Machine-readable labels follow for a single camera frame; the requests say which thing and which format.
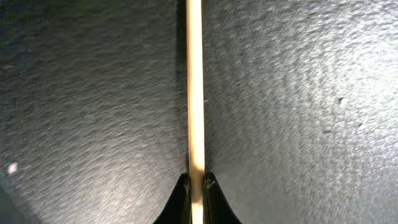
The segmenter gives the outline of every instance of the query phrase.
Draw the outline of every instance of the dark gray surface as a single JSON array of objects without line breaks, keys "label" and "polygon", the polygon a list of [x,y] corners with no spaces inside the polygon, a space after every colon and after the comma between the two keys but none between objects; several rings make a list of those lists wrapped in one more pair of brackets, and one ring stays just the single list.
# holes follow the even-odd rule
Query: dark gray surface
[{"label": "dark gray surface", "polygon": [[[1,4],[2,186],[42,223],[153,222],[186,171],[177,2]],[[205,9],[206,162],[238,218],[398,222],[398,4]]]}]

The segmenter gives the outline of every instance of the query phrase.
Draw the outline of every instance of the wooden stick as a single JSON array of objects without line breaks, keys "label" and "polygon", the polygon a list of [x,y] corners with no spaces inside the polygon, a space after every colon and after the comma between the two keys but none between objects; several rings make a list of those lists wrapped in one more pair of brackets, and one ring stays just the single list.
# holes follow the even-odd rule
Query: wooden stick
[{"label": "wooden stick", "polygon": [[201,0],[187,0],[188,144],[192,186],[192,224],[203,223],[205,137],[203,115],[203,62]]}]

